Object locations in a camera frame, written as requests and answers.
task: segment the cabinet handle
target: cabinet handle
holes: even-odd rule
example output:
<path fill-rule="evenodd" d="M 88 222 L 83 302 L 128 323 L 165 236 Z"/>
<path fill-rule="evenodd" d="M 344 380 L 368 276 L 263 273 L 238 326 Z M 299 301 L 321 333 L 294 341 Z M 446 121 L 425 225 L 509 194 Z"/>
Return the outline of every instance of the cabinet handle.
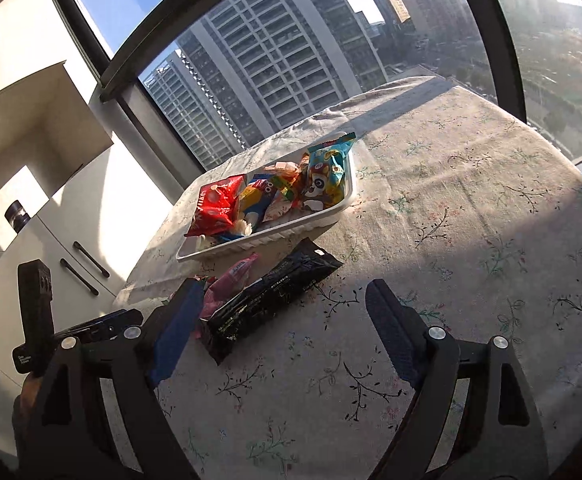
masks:
<path fill-rule="evenodd" d="M 98 264 L 98 262 L 95 260 L 95 258 L 93 256 L 91 256 L 90 254 L 87 253 L 87 250 L 82 247 L 82 245 L 80 244 L 80 242 L 75 241 L 73 242 L 73 249 L 75 249 L 76 251 L 81 251 L 84 253 L 84 255 L 93 262 L 93 264 L 100 270 L 100 272 L 102 273 L 102 275 L 105 278 L 109 278 L 111 275 L 109 274 L 108 270 L 106 270 L 104 267 L 102 267 L 100 264 Z"/>
<path fill-rule="evenodd" d="M 91 285 L 87 280 L 85 280 L 84 278 L 82 278 L 79 274 L 78 271 L 73 269 L 73 267 L 71 267 L 71 264 L 69 262 L 67 262 L 64 258 L 62 258 L 60 260 L 60 265 L 63 266 L 65 269 L 69 269 L 73 274 L 75 274 L 75 276 L 77 277 L 78 280 L 80 280 L 82 283 L 84 283 L 84 285 L 86 285 L 88 287 L 88 290 L 91 291 L 91 294 L 93 294 L 94 296 L 98 296 L 100 293 L 98 292 L 98 290 Z"/>

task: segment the blue gripper pad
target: blue gripper pad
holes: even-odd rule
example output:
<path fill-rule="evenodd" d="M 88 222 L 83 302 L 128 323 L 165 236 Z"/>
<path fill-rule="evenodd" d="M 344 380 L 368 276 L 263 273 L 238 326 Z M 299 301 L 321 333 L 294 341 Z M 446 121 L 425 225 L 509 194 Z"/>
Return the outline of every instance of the blue gripper pad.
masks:
<path fill-rule="evenodd" d="M 384 280 L 366 286 L 365 303 L 396 373 L 419 389 L 428 368 L 426 324 L 413 308 L 400 303 Z"/>
<path fill-rule="evenodd" d="M 175 370 L 202 312 L 205 284 L 206 281 L 201 280 L 195 281 L 190 286 L 183 285 L 166 307 L 171 312 L 165 313 L 165 316 L 172 314 L 172 317 L 153 346 L 153 368 L 147 374 L 152 388 L 171 377 Z"/>

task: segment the tree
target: tree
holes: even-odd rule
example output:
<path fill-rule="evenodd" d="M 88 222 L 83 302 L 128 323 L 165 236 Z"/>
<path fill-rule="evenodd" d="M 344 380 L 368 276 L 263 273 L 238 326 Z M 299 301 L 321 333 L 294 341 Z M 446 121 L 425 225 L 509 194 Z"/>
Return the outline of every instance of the tree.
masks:
<path fill-rule="evenodd" d="M 468 75 L 468 70 L 466 70 L 463 66 L 460 66 L 457 70 L 455 70 L 455 77 L 458 78 L 459 81 L 465 82 Z"/>
<path fill-rule="evenodd" d="M 469 76 L 469 81 L 471 82 L 472 86 L 480 88 L 484 86 L 484 78 L 482 77 L 482 74 L 477 70 L 473 70 L 473 72 L 471 72 L 471 75 Z"/>
<path fill-rule="evenodd" d="M 544 118 L 544 124 L 552 134 L 560 134 L 567 127 L 567 121 L 564 120 L 559 110 L 551 110 L 547 113 Z"/>

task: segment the floral tablecloth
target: floral tablecloth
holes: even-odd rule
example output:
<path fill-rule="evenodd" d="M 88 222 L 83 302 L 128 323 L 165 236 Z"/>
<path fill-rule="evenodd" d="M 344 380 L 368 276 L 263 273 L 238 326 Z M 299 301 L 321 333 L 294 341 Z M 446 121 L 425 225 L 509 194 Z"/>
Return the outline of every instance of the floral tablecloth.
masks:
<path fill-rule="evenodd" d="M 538 133 L 441 78 L 408 78 L 352 98 L 201 176 L 116 307 L 148 314 L 184 277 L 219 275 L 245 256 L 176 261 L 202 184 L 337 131 L 357 133 L 359 196 L 337 224 L 310 236 L 344 266 L 220 366 L 189 340 L 156 391 L 189 460 L 203 478 L 367 478 L 413 394 L 364 307 L 366 285 L 383 278 L 456 338 L 501 334 L 513 342 L 555 468 L 582 435 L 582 176 Z M 252 277 L 300 238 L 258 248 Z M 434 465 L 450 452 L 465 397 L 461 381 Z M 133 464 L 110 411 L 122 457 Z"/>

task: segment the white tray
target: white tray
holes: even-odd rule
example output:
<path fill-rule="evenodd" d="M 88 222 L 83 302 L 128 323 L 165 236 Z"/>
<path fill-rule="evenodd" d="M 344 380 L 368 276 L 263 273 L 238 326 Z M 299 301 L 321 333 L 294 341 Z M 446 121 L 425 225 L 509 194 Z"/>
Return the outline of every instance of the white tray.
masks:
<path fill-rule="evenodd" d="M 307 144 L 305 147 L 299 150 L 281 156 L 277 160 L 273 160 L 270 163 L 265 164 L 265 166 L 270 166 L 280 160 L 299 163 L 299 161 L 302 160 L 302 155 L 306 153 L 309 146 L 315 146 L 316 144 L 325 142 L 326 140 L 334 140 L 338 137 L 341 137 L 342 135 L 344 135 L 344 132 L 338 132 L 337 134 L 330 134 L 328 136 L 316 139 L 311 144 Z M 263 168 L 264 166 L 250 172 L 247 175 L 247 179 L 250 180 L 250 178 L 256 173 L 262 173 Z M 291 235 L 295 235 L 303 231 L 309 231 L 311 229 L 315 229 L 316 227 L 324 227 L 334 224 L 340 219 L 340 215 L 344 209 L 351 205 L 351 202 L 353 202 L 357 195 L 356 167 L 353 162 L 353 149 L 350 149 L 348 151 L 348 155 L 344 158 L 344 174 L 346 174 L 346 177 L 344 178 L 344 199 L 341 202 L 335 204 L 333 207 L 325 209 L 324 211 L 313 212 L 301 218 L 290 220 L 289 222 L 278 224 L 267 229 L 258 230 L 249 236 L 209 247 L 202 251 L 196 251 L 197 237 L 187 237 L 184 239 L 184 242 L 180 246 L 178 254 L 176 255 L 178 262 L 186 262 L 187 260 L 202 260 L 212 256 L 218 256 L 220 254 L 244 251 L 261 244 L 267 244 L 273 240 L 288 238 Z"/>

